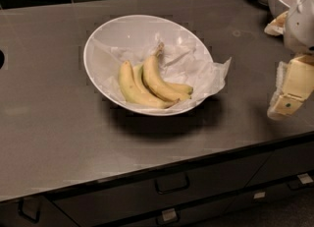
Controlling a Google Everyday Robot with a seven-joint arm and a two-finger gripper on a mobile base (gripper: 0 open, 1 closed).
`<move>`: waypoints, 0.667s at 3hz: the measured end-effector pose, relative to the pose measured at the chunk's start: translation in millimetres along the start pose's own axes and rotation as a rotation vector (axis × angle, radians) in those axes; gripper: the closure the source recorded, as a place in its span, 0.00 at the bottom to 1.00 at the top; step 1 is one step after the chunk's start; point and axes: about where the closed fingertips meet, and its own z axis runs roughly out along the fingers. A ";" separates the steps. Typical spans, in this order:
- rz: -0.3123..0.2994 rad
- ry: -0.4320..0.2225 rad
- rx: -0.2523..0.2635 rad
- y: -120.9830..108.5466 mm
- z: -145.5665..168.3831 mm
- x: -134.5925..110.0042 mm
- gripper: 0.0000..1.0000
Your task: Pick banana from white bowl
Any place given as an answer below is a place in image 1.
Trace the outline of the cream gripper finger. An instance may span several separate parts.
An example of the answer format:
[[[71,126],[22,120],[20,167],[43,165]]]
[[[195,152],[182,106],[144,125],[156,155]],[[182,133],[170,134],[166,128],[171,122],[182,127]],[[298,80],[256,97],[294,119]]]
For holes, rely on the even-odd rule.
[[[283,35],[285,32],[285,22],[287,15],[288,12],[283,12],[278,15],[273,21],[265,26],[264,32],[272,36]]]
[[[288,63],[280,62],[276,90],[267,111],[269,118],[283,120],[294,114],[314,90],[314,56],[297,54]]]

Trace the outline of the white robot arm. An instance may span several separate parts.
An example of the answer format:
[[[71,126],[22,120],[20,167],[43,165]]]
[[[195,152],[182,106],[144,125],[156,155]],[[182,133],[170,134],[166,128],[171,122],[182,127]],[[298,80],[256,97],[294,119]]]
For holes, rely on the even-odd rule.
[[[296,0],[288,11],[266,25],[264,31],[281,35],[294,56],[277,68],[276,90],[267,115],[282,120],[295,113],[314,90],[314,0]]]

